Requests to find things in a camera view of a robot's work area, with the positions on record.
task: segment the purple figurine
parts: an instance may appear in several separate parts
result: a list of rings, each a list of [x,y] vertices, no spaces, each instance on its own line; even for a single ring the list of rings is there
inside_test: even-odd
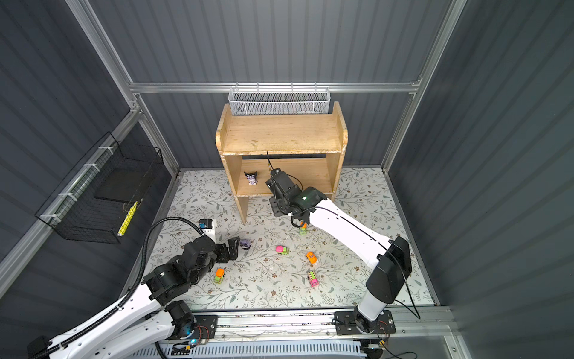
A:
[[[251,243],[248,240],[240,240],[239,246],[241,246],[241,249],[247,250],[247,249],[251,248]]]

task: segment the lower shelf compartment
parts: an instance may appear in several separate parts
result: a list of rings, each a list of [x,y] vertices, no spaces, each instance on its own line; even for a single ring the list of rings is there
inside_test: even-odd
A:
[[[315,187],[326,195],[333,194],[333,187],[327,168],[326,158],[311,159],[274,159],[271,160],[274,168],[281,168],[287,174],[292,175],[303,184],[302,190],[307,187]],[[244,172],[253,173],[257,171],[257,184],[249,185]],[[269,164],[263,160],[243,160],[241,163],[241,173],[238,176],[237,196],[270,196],[271,191],[267,188],[265,181],[269,180]]]

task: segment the wire mesh basket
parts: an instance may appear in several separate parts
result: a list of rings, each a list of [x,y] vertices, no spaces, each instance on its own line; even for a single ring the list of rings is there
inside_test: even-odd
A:
[[[247,92],[232,87],[229,106],[233,116],[329,113],[328,88],[309,92]]]
[[[163,166],[161,150],[114,142],[76,184],[60,193],[53,213],[36,214],[62,238],[119,244]]]

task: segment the pink toy car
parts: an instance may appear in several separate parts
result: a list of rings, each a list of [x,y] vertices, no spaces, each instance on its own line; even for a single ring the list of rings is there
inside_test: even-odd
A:
[[[319,285],[319,280],[315,276],[314,271],[310,271],[309,273],[307,273],[307,278],[309,279],[311,287],[317,287]]]
[[[275,252],[277,252],[278,254],[289,254],[289,248],[284,246],[277,246],[275,248]]]

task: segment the floral tablecloth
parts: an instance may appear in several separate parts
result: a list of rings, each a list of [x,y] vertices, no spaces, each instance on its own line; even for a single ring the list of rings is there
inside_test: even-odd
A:
[[[268,197],[251,198],[247,223],[243,224],[223,170],[186,171],[169,215],[194,222],[216,221],[216,243],[240,236],[251,241],[249,250],[239,249],[239,258],[216,264],[197,285],[180,296],[191,309],[334,307],[353,306],[361,299],[368,267],[346,246],[311,226],[302,236],[287,216],[275,218]],[[394,238],[406,238],[404,227],[379,168],[343,168],[335,203],[367,227]],[[163,225],[146,273],[181,254],[183,245],[197,233],[181,222]],[[289,255],[276,253],[276,246],[289,248]],[[319,261],[311,267],[305,257],[313,252]],[[418,261],[411,253],[413,273],[408,278],[416,304],[433,304]],[[215,269],[225,270],[221,284],[215,284]],[[319,286],[311,287],[307,272],[313,270]],[[410,299],[403,288],[397,297]]]

